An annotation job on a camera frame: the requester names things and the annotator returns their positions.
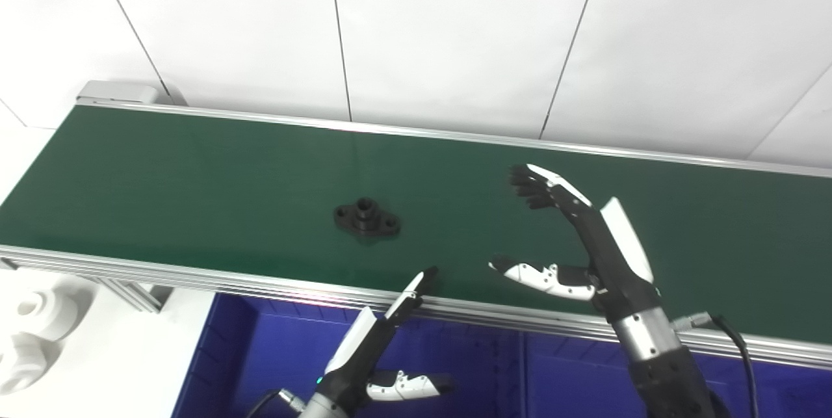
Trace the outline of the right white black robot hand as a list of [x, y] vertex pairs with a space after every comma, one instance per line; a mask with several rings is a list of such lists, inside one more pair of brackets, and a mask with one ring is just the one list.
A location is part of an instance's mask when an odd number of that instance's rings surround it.
[[611, 324], [662, 305], [647, 255], [618, 199], [598, 207], [562, 176], [532, 164], [512, 166], [509, 182], [530, 209], [561, 211], [588, 253], [588, 266], [539, 266], [497, 255], [491, 269], [550, 296], [591, 302]]

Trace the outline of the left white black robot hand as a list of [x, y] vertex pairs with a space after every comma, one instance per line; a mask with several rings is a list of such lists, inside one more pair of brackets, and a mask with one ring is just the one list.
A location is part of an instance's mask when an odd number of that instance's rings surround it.
[[302, 417], [354, 417], [371, 401], [405, 401], [438, 397], [454, 390], [448, 374], [378, 370], [377, 364], [399, 326], [424, 302], [439, 268], [413, 277], [383, 317], [365, 306], [331, 357]]

